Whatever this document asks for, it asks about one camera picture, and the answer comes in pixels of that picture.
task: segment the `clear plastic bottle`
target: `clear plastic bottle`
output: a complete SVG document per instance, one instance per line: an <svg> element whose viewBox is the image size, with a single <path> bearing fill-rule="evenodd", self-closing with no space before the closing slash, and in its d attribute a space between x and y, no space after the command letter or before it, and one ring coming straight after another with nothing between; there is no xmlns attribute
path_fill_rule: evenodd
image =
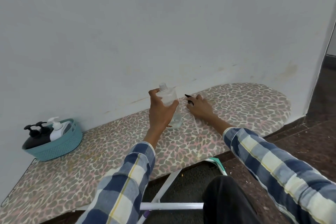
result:
<svg viewBox="0 0 336 224"><path fill-rule="evenodd" d="M160 91L156 94L158 97L162 97L162 102L165 106L171 105L175 99L177 99L176 91L174 88L168 88L166 83L160 83L159 85ZM182 125L182 115L180 106L176 108L176 111L169 123L169 128L179 128Z"/></svg>

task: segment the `white pump head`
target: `white pump head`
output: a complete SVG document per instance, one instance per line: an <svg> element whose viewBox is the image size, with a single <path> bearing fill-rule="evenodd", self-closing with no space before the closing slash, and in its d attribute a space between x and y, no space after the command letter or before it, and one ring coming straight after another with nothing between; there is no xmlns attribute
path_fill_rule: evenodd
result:
<svg viewBox="0 0 336 224"><path fill-rule="evenodd" d="M55 129L55 130L59 130L63 127L63 125L60 123L60 122L57 122L55 121L55 119L57 119L58 117L53 117L53 118L50 118L48 120L48 122L52 122L52 127Z"/></svg>

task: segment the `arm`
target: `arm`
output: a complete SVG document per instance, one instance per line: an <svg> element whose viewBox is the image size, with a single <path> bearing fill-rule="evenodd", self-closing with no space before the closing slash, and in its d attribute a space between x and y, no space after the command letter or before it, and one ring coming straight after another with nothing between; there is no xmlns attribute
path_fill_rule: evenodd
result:
<svg viewBox="0 0 336 224"><path fill-rule="evenodd" d="M336 223L336 184L247 128L233 128L215 117L197 96L190 112L223 135L225 144L247 167L275 203L294 223Z"/></svg>
<svg viewBox="0 0 336 224"><path fill-rule="evenodd" d="M137 222L142 196L155 164L154 149L179 105L175 100L171 106L164 106L156 96L158 91L149 91L150 128L145 138L131 148L120 168L106 172L94 200L76 224Z"/></svg>

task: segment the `black pants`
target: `black pants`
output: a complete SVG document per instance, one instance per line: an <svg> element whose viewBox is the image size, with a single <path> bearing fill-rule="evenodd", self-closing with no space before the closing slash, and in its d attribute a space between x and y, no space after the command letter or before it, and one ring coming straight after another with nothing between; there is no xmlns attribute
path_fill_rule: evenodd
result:
<svg viewBox="0 0 336 224"><path fill-rule="evenodd" d="M217 176L203 193L204 224L261 223L246 194L230 176Z"/></svg>

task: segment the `hand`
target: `hand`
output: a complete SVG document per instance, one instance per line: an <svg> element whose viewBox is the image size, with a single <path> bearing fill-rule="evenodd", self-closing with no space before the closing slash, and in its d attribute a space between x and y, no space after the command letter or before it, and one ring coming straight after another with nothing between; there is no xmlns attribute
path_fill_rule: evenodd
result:
<svg viewBox="0 0 336 224"><path fill-rule="evenodd" d="M203 99L201 95L197 95L196 98L187 98L187 100L194 103L194 105L187 104L187 108L196 118L208 121L211 117L215 116L212 111L212 106L206 99Z"/></svg>
<svg viewBox="0 0 336 224"><path fill-rule="evenodd" d="M161 98L156 95L159 91L155 89L148 92L150 95L149 124L152 130L162 133L173 118L179 101L174 100L170 106L165 106Z"/></svg>

